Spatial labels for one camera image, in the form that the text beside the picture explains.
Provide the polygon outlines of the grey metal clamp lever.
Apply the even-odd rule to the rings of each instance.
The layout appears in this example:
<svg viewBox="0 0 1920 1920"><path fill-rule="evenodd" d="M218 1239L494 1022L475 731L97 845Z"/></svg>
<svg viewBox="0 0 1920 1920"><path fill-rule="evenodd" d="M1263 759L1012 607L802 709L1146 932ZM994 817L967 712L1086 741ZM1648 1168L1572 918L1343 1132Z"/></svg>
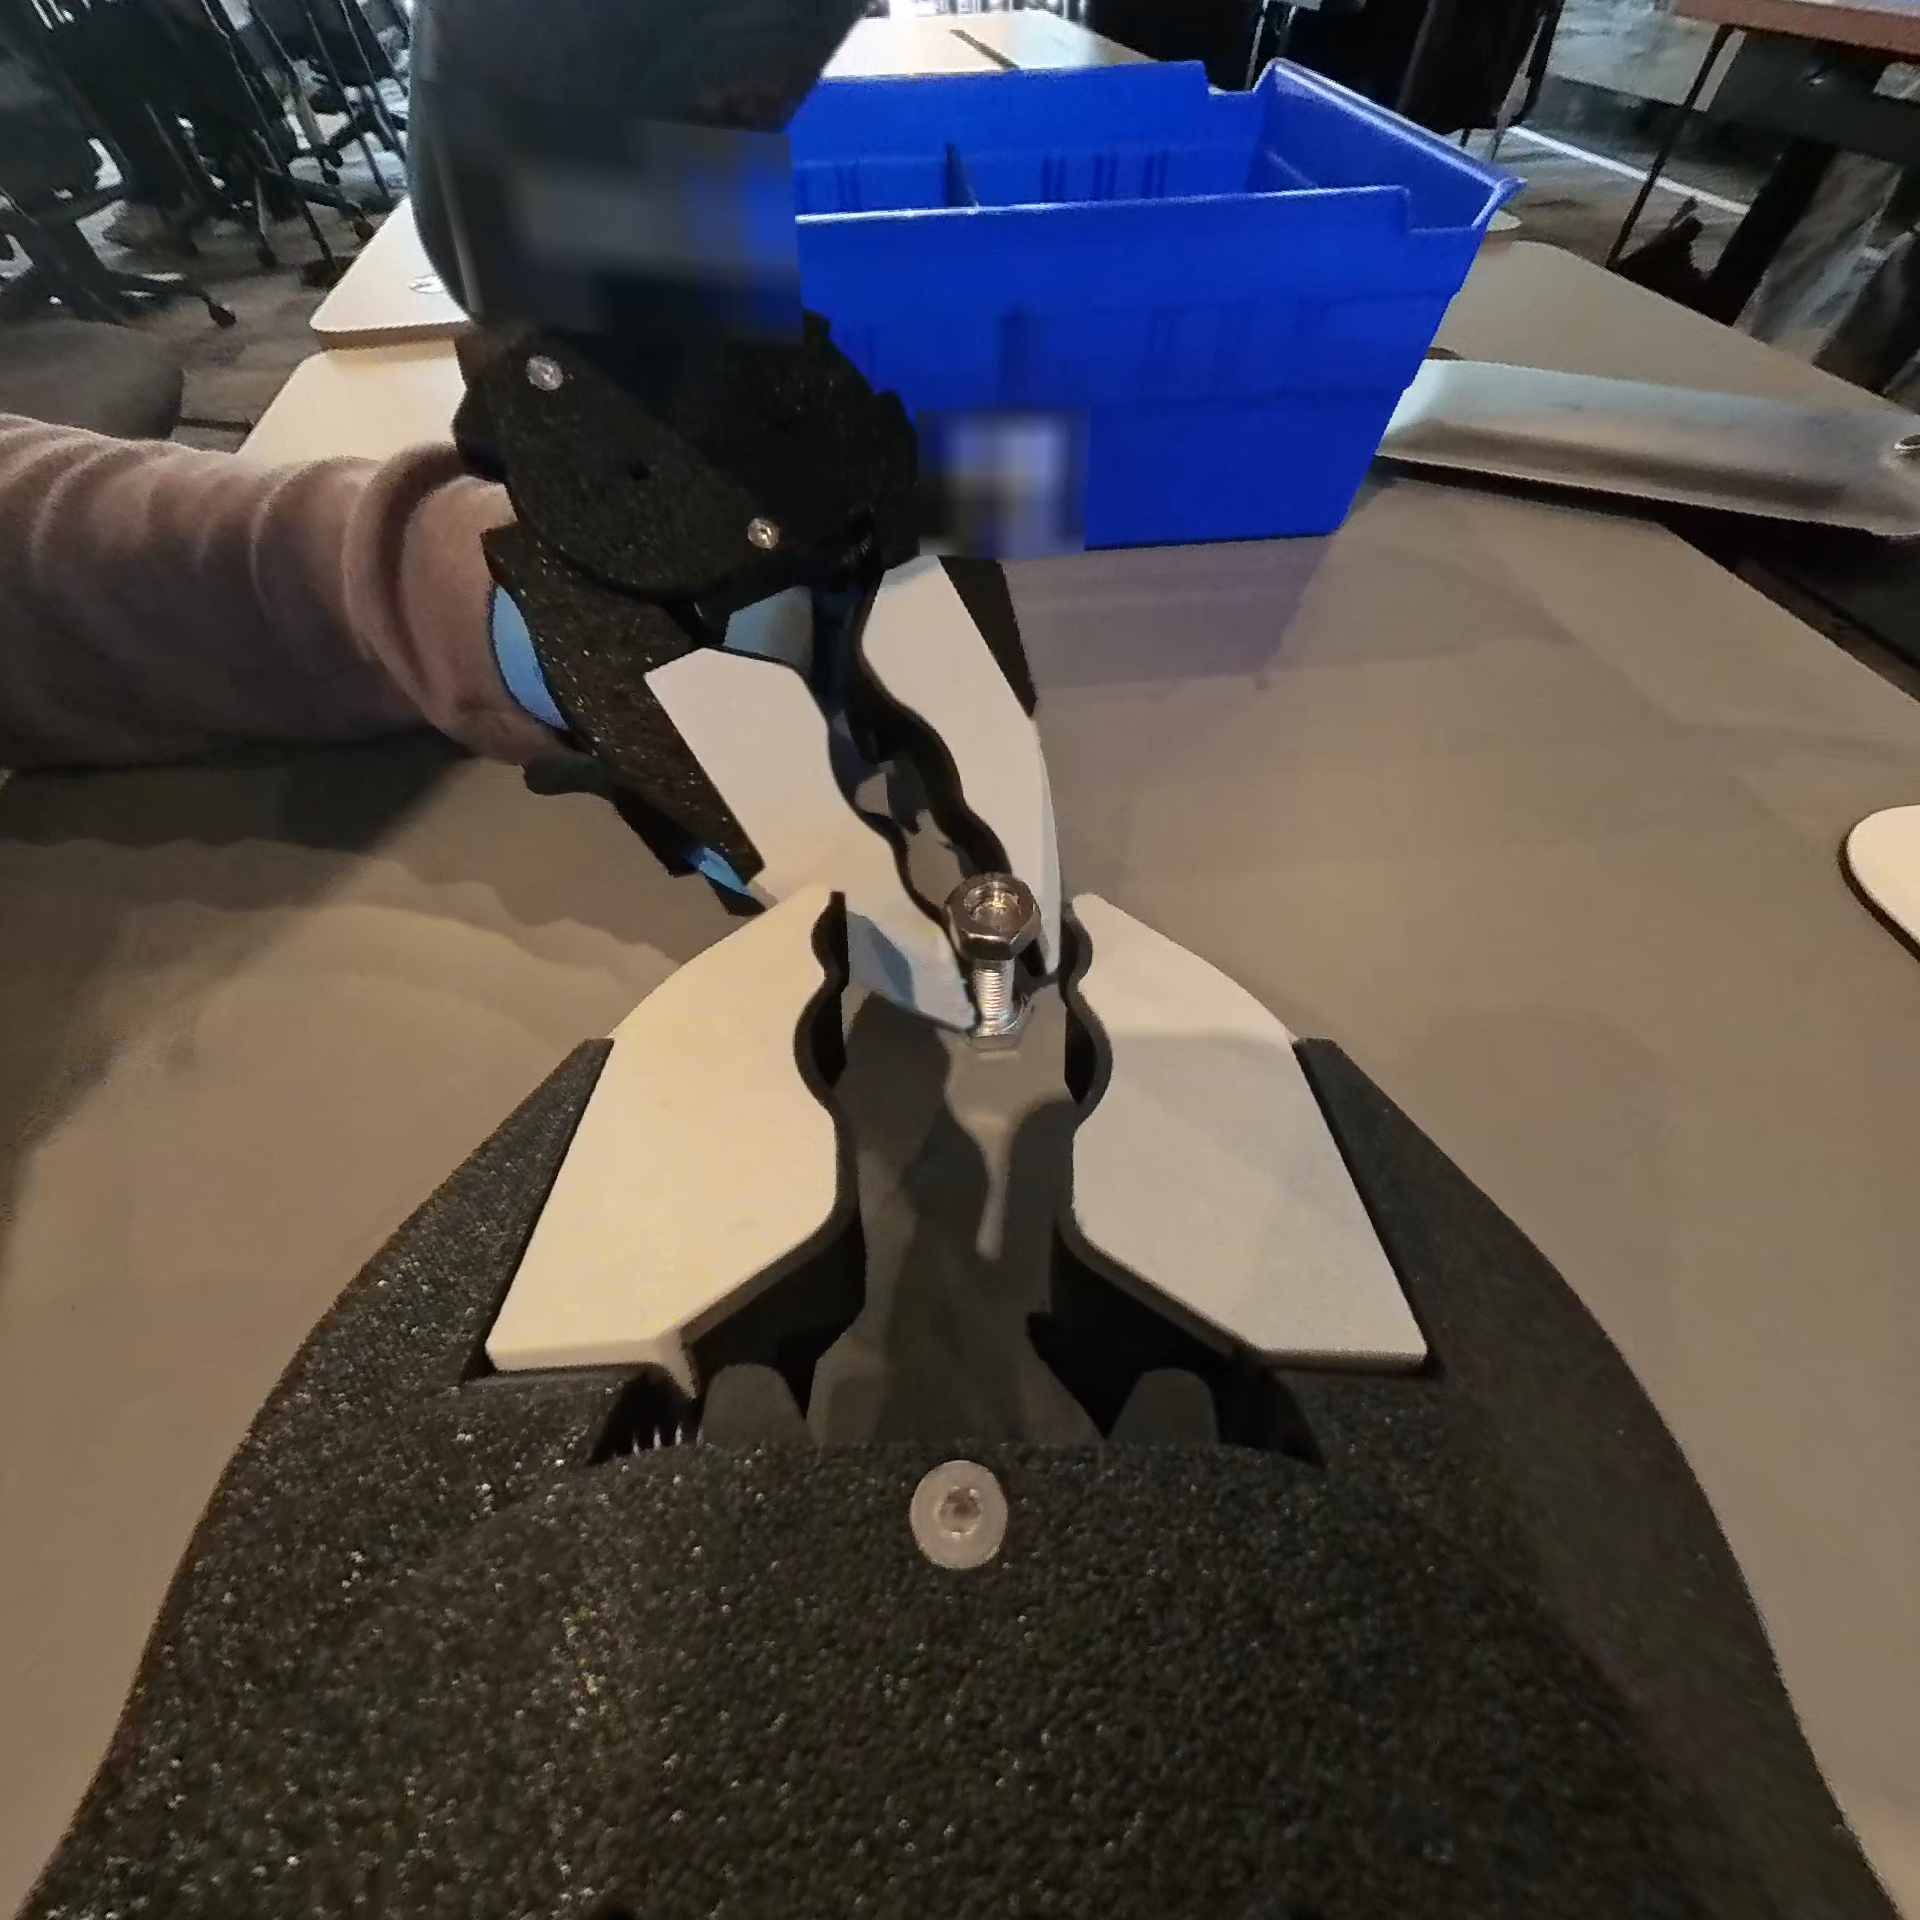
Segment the grey metal clamp lever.
<svg viewBox="0 0 1920 1920"><path fill-rule="evenodd" d="M1916 414L1719 394L1638 379L1430 360L1377 457L1494 478L1916 539Z"/></svg>

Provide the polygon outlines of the brown table with black legs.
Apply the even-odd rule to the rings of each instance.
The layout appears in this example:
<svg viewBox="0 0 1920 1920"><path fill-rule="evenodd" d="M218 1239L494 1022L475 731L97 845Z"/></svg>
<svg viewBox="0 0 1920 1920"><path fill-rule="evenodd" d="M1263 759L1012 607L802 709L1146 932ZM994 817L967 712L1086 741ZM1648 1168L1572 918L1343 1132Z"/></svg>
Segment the brown table with black legs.
<svg viewBox="0 0 1920 1920"><path fill-rule="evenodd" d="M1916 5L1676 5L1671 14L1712 28L1714 40L1670 113L1605 264L1714 324L1735 324L1840 158L1916 168L1916 98L1884 90L1891 69L1916 67ZM1697 108L1780 137L1782 153L1712 276L1648 279L1656 244L1632 253L1631 238Z"/></svg>

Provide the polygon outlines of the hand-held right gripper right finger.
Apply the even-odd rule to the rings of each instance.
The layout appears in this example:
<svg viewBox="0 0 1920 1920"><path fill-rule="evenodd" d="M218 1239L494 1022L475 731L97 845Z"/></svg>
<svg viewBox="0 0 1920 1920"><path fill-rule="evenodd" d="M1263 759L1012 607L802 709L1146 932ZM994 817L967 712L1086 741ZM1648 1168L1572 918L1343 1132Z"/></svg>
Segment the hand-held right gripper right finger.
<svg viewBox="0 0 1920 1920"><path fill-rule="evenodd" d="M1426 1338L1283 1018L1094 892L1065 938L1069 1250L1212 1349L1417 1371Z"/></svg>

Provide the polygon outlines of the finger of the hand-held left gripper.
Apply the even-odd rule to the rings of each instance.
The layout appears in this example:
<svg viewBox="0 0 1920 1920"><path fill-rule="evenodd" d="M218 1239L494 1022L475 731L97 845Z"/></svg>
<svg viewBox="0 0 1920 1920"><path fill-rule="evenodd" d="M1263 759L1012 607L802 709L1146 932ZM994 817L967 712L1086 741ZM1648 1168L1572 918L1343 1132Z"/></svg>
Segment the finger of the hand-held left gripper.
<svg viewBox="0 0 1920 1920"><path fill-rule="evenodd" d="M965 868L1012 874L1036 896L1040 938L1023 970L1052 979L1063 845L1040 699L1000 564L913 559L893 569L858 626L855 687Z"/></svg>
<svg viewBox="0 0 1920 1920"><path fill-rule="evenodd" d="M744 892L765 908L807 888L843 896L854 979L971 1031L975 1008L946 932L912 898L893 841L843 795L830 722L802 676L701 647L648 673L648 688L762 860L749 874L740 856L724 856Z"/></svg>

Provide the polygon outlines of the person's left forearm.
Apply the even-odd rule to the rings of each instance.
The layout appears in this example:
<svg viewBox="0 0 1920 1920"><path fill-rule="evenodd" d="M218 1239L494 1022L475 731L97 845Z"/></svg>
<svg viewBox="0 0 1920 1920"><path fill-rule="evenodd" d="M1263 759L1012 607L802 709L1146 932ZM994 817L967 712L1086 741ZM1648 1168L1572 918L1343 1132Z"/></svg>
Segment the person's left forearm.
<svg viewBox="0 0 1920 1920"><path fill-rule="evenodd" d="M2 771L431 730L562 753L495 652L503 487L452 449L255 468L2 418Z"/></svg>

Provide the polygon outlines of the group of black office chairs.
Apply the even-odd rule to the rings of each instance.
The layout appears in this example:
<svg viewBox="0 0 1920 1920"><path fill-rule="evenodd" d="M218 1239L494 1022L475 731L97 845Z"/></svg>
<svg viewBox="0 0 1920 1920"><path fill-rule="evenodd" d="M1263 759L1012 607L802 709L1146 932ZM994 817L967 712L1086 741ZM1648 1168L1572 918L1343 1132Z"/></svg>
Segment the group of black office chairs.
<svg viewBox="0 0 1920 1920"><path fill-rule="evenodd" d="M189 264L308 238L329 289L400 204L409 5L2 5L2 320L234 312Z"/></svg>

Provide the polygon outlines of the blue plastic bin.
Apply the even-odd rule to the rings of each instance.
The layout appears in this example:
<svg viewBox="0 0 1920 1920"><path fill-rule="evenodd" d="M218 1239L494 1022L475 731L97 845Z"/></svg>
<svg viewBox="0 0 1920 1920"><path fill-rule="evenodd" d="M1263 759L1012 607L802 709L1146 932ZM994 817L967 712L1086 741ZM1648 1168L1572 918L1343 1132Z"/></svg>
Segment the blue plastic bin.
<svg viewBox="0 0 1920 1920"><path fill-rule="evenodd" d="M1289 64L825 78L802 304L912 414L1084 429L1084 544L1340 531L1519 181Z"/></svg>

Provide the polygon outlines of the beige table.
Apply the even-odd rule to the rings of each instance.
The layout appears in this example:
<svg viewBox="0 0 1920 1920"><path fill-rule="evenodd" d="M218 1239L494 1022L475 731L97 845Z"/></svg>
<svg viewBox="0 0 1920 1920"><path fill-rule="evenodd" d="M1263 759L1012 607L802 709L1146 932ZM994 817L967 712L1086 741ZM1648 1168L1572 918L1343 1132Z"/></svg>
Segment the beige table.
<svg viewBox="0 0 1920 1920"><path fill-rule="evenodd" d="M409 200L363 241L310 316L320 350L452 344L464 329L467 314L431 268Z"/></svg>
<svg viewBox="0 0 1920 1920"><path fill-rule="evenodd" d="M830 55L825 78L965 78L994 72L1084 72L1146 64L1097 35L1069 7L870 5Z"/></svg>

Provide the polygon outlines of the silver hex nut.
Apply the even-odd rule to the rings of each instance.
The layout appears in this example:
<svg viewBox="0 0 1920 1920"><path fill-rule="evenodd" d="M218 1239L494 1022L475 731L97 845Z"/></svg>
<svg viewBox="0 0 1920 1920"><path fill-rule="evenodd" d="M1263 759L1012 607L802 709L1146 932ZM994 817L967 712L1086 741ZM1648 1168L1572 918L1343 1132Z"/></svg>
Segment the silver hex nut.
<svg viewBox="0 0 1920 1920"><path fill-rule="evenodd" d="M1036 892L1016 874L972 874L945 904L946 938L967 966L1016 964L1041 935Z"/></svg>

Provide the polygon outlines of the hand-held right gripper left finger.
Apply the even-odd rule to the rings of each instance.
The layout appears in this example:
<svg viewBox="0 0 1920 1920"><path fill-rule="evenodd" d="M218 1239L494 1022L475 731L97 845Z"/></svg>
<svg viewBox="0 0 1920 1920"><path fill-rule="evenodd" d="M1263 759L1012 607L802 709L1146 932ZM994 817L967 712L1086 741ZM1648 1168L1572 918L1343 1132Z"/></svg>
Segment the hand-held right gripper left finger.
<svg viewBox="0 0 1920 1920"><path fill-rule="evenodd" d="M716 1371L695 1349L854 1229L821 1057L847 901L807 884L615 1030L485 1354L494 1371Z"/></svg>

